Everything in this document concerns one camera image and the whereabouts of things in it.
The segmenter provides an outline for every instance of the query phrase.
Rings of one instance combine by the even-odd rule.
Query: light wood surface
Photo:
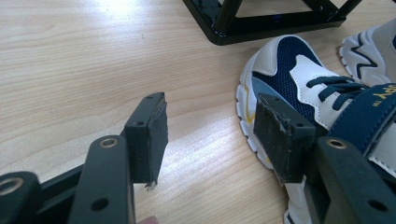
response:
[[[244,1],[242,15],[304,10],[263,2]],[[341,27],[300,36],[345,75],[343,38],[395,14],[391,0],[362,1]],[[235,111],[243,67],[268,40],[215,46],[181,0],[2,0],[0,175],[46,181],[82,164],[93,140],[119,133],[142,97],[164,91],[170,141],[157,188],[135,186],[137,219],[281,223],[286,191],[249,150]]]

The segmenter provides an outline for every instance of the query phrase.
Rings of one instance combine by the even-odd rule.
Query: sneaker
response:
[[[396,82],[396,18],[344,39],[342,64],[368,86]]]
[[[396,92],[396,84],[394,87],[395,89],[390,90],[391,93],[387,93],[392,95],[393,100],[396,94],[392,91]],[[273,169],[265,149],[253,132],[259,93],[282,99],[318,129],[324,130],[325,133],[329,130],[334,133],[332,130],[334,123],[345,112],[346,107],[366,90],[368,90],[367,86],[356,83],[353,78],[341,77],[327,70],[315,52],[299,36],[282,35],[268,42],[247,62],[237,89],[236,110],[241,118],[241,129],[247,136],[251,150],[257,152],[258,159],[267,168]],[[394,137],[392,138],[396,134],[396,129],[389,128],[389,131],[385,132],[384,128],[381,134],[383,138],[387,138],[387,145],[384,147],[396,146],[396,141],[393,140]],[[396,168],[395,161],[387,162],[390,162],[387,165]],[[285,187],[290,201],[284,222],[311,223],[304,197],[304,181],[297,184],[287,183]]]

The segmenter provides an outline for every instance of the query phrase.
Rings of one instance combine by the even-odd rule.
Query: white sneaker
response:
[[[396,82],[396,18],[344,39],[341,62],[368,86]]]
[[[265,148],[253,132],[259,93],[274,95],[291,105],[317,128],[344,138],[355,146],[359,145],[357,149],[362,155],[369,160],[375,157],[375,163],[384,164],[381,167],[396,177],[396,153],[393,150],[396,146],[396,124],[391,125],[392,116],[381,116],[377,113],[381,111],[376,110],[386,105],[391,108],[389,111],[392,112],[389,113],[393,115],[396,84],[369,89],[351,77],[341,77],[327,70],[299,36],[282,35],[272,39],[247,62],[236,93],[236,110],[250,148],[257,152],[257,157],[267,168],[274,169]],[[391,127],[387,131],[385,125],[373,126],[372,123],[378,122],[386,122]],[[379,139],[367,136],[373,131],[381,133],[378,135],[382,136],[378,147],[383,150],[360,144],[361,141],[376,144]],[[286,183],[285,187],[290,201],[284,222],[311,223],[304,196],[304,181]]]

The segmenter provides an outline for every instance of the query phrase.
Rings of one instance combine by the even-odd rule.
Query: yellow accent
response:
[[[267,156],[267,158],[265,158],[265,160],[266,160],[268,163],[272,164],[271,161],[270,161],[270,158],[269,158],[268,156]]]
[[[254,121],[254,119],[256,118],[256,113],[253,113],[251,116],[248,113],[248,91],[249,91],[249,89],[248,89],[248,85],[247,85],[247,78],[248,78],[248,76],[245,76],[244,89],[247,92],[247,99],[246,99],[247,105],[245,106],[245,110],[246,110],[245,112],[246,112],[246,117],[247,117],[247,124],[251,124]]]

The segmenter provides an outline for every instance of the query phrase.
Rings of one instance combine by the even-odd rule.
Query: navy blue mesh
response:
[[[290,76],[290,70],[296,65],[297,55],[304,55],[312,62],[318,62],[314,52],[299,38],[288,36],[280,40],[277,47],[277,73],[274,77],[263,76],[259,73],[253,73],[253,76],[261,79],[275,91],[281,94],[291,104],[295,110],[303,115],[314,125],[315,109],[311,105],[305,105],[297,99],[297,87]]]

